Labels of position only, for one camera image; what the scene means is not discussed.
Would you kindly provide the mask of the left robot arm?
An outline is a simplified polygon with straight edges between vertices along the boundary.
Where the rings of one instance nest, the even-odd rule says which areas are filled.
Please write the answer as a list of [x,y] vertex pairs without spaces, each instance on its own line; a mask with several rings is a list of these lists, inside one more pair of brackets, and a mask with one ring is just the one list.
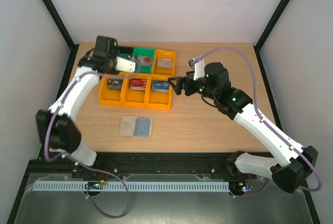
[[81,105],[102,73],[117,65],[118,41],[112,37],[97,36],[95,47],[79,60],[78,67],[61,96],[35,116],[44,158],[52,162],[60,156],[70,156],[76,163],[92,166],[97,153],[84,144],[75,119]]

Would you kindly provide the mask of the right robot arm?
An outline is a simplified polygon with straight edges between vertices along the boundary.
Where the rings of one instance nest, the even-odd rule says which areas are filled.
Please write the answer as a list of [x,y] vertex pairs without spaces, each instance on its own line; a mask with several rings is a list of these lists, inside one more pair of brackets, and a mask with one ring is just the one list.
[[273,124],[242,90],[232,87],[228,70],[220,63],[201,63],[185,76],[168,79],[177,95],[200,94],[213,100],[219,112],[235,121],[260,141],[272,157],[233,153],[226,162],[227,173],[238,178],[254,174],[272,180],[280,189],[293,193],[313,172],[318,152],[304,147]]

